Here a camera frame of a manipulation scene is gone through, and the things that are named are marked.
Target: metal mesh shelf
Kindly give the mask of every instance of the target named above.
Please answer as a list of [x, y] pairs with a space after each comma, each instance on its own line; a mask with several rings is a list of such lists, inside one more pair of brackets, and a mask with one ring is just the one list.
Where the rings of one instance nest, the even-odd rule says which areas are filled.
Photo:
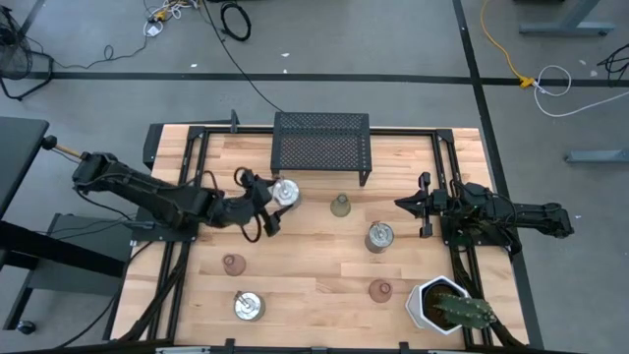
[[271, 171], [372, 171], [369, 114], [275, 113]]

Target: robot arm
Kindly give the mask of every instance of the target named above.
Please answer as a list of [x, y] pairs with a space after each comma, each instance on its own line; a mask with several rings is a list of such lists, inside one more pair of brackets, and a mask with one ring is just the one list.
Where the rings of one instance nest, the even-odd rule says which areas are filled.
[[243, 171], [240, 185], [245, 194], [237, 198], [224, 198], [225, 193], [215, 188], [174, 186], [127, 166], [111, 153], [84, 152], [72, 179], [79, 193], [112, 192], [147, 209], [174, 229], [184, 228], [192, 221], [218, 228], [232, 224], [242, 227], [252, 217], [261, 216], [266, 234], [273, 236], [279, 231], [280, 215], [287, 209], [271, 215], [265, 209], [272, 200], [268, 188], [275, 181], [264, 180], [247, 168], [239, 170]]
[[425, 226], [421, 237], [431, 236], [429, 215], [443, 219], [444, 239], [459, 235], [484, 233], [501, 246], [512, 246], [512, 228], [533, 228], [544, 235], [565, 238], [574, 233], [568, 212], [560, 204], [545, 205], [514, 204], [507, 198], [493, 193], [476, 183], [463, 185], [452, 181], [454, 196], [448, 196], [446, 189], [434, 189], [428, 193], [429, 173], [424, 172], [419, 179], [420, 191], [412, 197], [402, 198], [395, 204], [415, 218], [423, 217]]

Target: plant pot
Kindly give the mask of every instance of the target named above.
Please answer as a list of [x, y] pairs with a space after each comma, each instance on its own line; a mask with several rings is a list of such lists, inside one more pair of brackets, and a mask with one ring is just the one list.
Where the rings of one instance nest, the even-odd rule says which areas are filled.
[[439, 309], [432, 307], [432, 303], [436, 302], [434, 294], [440, 292], [470, 297], [464, 288], [442, 275], [423, 285], [416, 285], [406, 301], [406, 311], [417, 327], [434, 329], [441, 334], [448, 335], [461, 326], [450, 324]]

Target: floor stripe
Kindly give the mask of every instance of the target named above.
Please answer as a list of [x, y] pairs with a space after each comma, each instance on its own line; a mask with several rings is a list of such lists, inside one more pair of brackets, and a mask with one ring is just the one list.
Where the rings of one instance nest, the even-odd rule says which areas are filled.
[[[43, 80], [46, 73], [32, 72], [29, 79]], [[452, 76], [393, 75], [393, 74], [248, 74], [255, 82], [327, 82], [327, 83], [409, 83], [472, 85], [472, 79]], [[102, 73], [102, 72], [57, 72], [55, 80], [138, 80], [138, 81], [246, 81], [238, 73]], [[481, 78], [484, 86], [519, 86], [518, 79]], [[547, 79], [543, 85], [548, 88], [566, 87], [568, 82], [561, 79]], [[607, 88], [607, 80], [573, 80], [574, 88]], [[619, 88], [629, 88], [629, 81], [617, 83]]]
[[[452, 4], [454, 6], [454, 13], [459, 26], [459, 32], [461, 34], [463, 50], [465, 51], [465, 59], [467, 60], [468, 68], [470, 69], [474, 97], [476, 98], [476, 104], [481, 115], [481, 126], [483, 127], [483, 136], [485, 137], [487, 154], [489, 155], [489, 164], [493, 173], [496, 190], [498, 193], [508, 198], [509, 191], [507, 189], [506, 178], [504, 176], [504, 169], [502, 168], [500, 153], [498, 152], [498, 144], [496, 142], [495, 133], [489, 117], [485, 91], [483, 90], [483, 83], [481, 81], [479, 67], [474, 55], [474, 47], [472, 46], [472, 40], [470, 39], [467, 21], [465, 20], [465, 13], [463, 12], [463, 6], [461, 4], [461, 0], [452, 0]], [[522, 314], [524, 316], [524, 323], [529, 336], [529, 342], [533, 348], [543, 349], [542, 332], [540, 330], [540, 323], [536, 313], [535, 304], [533, 302], [531, 283], [529, 282], [523, 253], [516, 255], [511, 260], [511, 264], [513, 265], [515, 281], [518, 288], [520, 305], [522, 307]]]

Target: yellow cable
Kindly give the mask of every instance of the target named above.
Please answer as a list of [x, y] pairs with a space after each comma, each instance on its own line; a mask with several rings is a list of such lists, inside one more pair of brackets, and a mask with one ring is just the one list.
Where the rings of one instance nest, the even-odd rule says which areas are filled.
[[487, 4], [489, 3], [489, 1], [490, 0], [485, 0], [483, 2], [483, 7], [481, 8], [481, 26], [483, 27], [483, 32], [485, 33], [489, 41], [491, 41], [493, 45], [498, 47], [498, 49], [500, 49], [502, 53], [504, 53], [504, 56], [507, 58], [507, 63], [509, 64], [509, 68], [511, 68], [511, 71], [513, 72], [513, 74], [515, 74], [515, 76], [518, 77], [518, 79], [520, 79], [520, 88], [525, 89], [535, 82], [535, 78], [527, 78], [523, 75], [520, 75], [520, 73], [518, 73], [518, 71], [515, 70], [515, 68], [513, 67], [513, 64], [511, 63], [511, 56], [509, 55], [509, 52], [507, 52], [507, 50], [504, 49], [502, 45], [500, 45], [495, 39], [493, 39], [493, 37], [491, 36], [491, 34], [489, 34], [489, 32], [487, 31], [487, 28], [485, 27], [485, 8]]

